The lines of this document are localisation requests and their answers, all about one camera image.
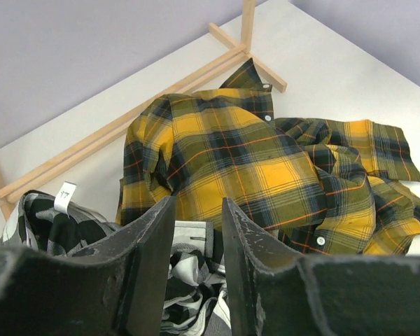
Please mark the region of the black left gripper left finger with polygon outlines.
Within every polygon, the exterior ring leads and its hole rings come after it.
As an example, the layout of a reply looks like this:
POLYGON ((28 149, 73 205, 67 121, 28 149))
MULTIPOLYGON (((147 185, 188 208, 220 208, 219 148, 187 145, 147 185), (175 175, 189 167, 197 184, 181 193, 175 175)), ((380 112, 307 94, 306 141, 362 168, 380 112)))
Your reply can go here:
POLYGON ((0 247, 0 335, 159 335, 176 200, 71 257, 0 247))

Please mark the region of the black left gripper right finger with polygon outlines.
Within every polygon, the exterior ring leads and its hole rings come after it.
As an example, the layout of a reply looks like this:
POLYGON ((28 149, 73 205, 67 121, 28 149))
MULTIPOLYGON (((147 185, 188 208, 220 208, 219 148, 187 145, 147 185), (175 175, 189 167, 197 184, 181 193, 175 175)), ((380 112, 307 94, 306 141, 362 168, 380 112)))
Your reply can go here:
POLYGON ((420 335, 420 256, 313 255, 222 204, 233 335, 420 335))

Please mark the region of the black white checked shirt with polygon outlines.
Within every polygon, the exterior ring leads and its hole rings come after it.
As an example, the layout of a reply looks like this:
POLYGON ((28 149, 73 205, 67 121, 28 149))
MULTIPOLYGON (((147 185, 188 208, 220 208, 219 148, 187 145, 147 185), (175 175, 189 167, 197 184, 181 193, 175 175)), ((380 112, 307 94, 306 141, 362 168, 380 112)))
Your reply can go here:
MULTIPOLYGON (((27 246, 52 256, 72 256, 120 226, 100 213, 31 190, 21 196, 4 225, 0 246, 27 246)), ((210 222, 175 222, 161 335, 231 335, 223 258, 214 256, 210 222)))

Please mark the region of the yellow green plaid shirt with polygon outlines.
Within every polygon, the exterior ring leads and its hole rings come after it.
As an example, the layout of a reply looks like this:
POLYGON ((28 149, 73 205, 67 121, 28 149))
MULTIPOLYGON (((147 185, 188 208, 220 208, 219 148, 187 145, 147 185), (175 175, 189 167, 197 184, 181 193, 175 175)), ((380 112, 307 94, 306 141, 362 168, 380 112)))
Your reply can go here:
POLYGON ((178 219, 220 229, 229 198, 302 253, 406 254, 420 235, 408 181, 420 173, 400 128, 275 118, 249 60, 217 90, 162 95, 132 122, 116 220, 174 196, 178 219))

